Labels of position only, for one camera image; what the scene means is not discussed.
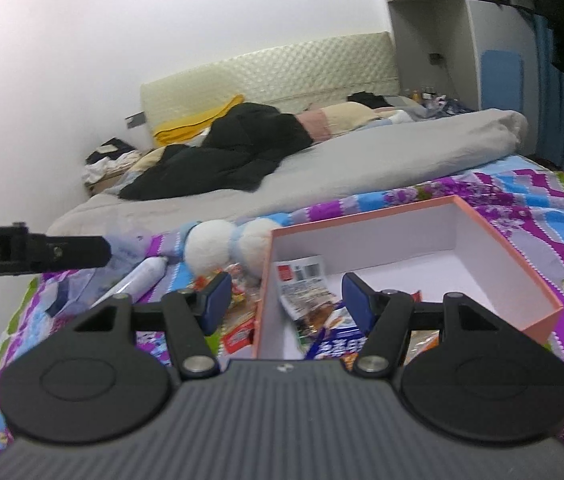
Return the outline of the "dark dried meat snack bag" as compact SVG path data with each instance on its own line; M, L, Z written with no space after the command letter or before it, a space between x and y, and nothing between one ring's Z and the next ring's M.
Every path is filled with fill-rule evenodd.
M310 346L338 304L326 282L324 260L310 256L277 261L274 266L280 304L293 321L299 342Z

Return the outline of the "translucent blue zip bag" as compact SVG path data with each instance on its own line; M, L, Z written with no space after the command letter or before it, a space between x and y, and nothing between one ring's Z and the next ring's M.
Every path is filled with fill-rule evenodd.
M53 301L46 307L49 318L68 320L89 310L102 296L134 270L148 255L151 235L143 231L117 232L104 236L111 258L102 268L70 272L52 287Z

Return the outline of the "floral purple bed sheet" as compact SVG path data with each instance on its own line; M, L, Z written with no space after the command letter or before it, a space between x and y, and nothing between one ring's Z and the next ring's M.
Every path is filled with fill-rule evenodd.
M483 216L556 293L563 310L549 346L564 361L563 171L550 171L521 156L509 156L454 176L315 203L293 212L278 211L270 218L280 226L295 226L449 195L461 197ZM0 372L62 327L63 323L46 311L58 282L71 275L46 274L29 282L22 303L0 338ZM0 452L11 440L0 413Z

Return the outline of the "blue snack bag in box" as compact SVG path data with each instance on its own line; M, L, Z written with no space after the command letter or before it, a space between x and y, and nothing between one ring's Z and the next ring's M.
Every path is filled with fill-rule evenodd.
M367 337L360 332L343 301L339 302L308 348L306 360L342 360L347 367L358 356Z

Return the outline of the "red foil snack packet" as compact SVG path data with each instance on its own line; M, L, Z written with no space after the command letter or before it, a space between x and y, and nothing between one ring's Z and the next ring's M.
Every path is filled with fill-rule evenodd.
M226 272L231 278L231 302L220 328L220 348L224 356L235 356L253 344L260 281L239 263L227 266Z

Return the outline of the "white spray can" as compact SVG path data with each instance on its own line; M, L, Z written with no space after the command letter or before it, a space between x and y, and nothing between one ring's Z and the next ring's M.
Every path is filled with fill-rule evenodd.
M165 257L146 258L120 282L104 292L94 302L93 307L116 295L127 295L137 301L165 276L166 271L167 259Z

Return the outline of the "blue white plush toy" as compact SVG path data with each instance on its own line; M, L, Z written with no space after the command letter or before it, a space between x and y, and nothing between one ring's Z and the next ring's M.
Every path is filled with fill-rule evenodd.
M241 224L224 219L196 222L181 231L183 261L196 278L235 263L247 275L261 278L271 233L281 226L265 217Z

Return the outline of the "pink cardboard storage box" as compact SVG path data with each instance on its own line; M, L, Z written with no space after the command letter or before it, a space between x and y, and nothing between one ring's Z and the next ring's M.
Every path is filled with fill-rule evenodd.
M329 290L354 272L376 290L420 292L439 302L464 292L544 344L563 310L525 258L458 196L288 226L273 231L262 276L253 356L299 360L295 328L280 305L276 263L318 256Z

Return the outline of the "grey duvet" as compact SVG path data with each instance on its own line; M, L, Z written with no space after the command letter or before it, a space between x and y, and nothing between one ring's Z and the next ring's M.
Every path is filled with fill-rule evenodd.
M151 233L188 222L243 220L349 195L403 188L482 166L517 152L528 122L514 110L355 131L292 155L255 192L130 202L101 193L56 219L49 234L102 235L114 226Z

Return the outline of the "yellow cloth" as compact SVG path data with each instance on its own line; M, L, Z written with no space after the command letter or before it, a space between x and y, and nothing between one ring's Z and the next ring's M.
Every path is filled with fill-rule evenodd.
M157 146L174 143L186 143L199 136L206 128L221 117L226 116L232 108L242 104L244 96L237 94L221 106L203 110L183 118L171 119L163 122L153 130L153 139Z

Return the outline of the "black clothing pile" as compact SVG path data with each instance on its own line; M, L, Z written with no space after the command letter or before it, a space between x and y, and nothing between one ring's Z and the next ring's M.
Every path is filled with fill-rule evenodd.
M166 200L218 190L254 192L285 157L312 144L292 114L243 103L215 120L199 146L171 144L154 166L118 194L122 200Z

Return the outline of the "beige pillow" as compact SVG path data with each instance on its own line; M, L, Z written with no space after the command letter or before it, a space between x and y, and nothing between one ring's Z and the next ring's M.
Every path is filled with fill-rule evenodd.
M363 127L370 122L394 116L395 107L372 110L357 102L333 104L315 110L305 110L295 118L308 132L314 143L321 143L352 130Z

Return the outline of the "cream quilted headboard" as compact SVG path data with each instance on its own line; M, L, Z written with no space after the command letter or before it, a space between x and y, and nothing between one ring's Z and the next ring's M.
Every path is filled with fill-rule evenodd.
M146 123L163 122L245 102L296 114L312 104L333 104L353 93L396 94L396 51L388 32L331 37L250 52L142 84Z

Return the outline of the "blue chair back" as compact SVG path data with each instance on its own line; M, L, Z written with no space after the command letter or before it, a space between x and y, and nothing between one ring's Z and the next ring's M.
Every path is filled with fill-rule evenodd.
M483 110L523 111L524 62L516 52L486 50L480 58L480 105Z

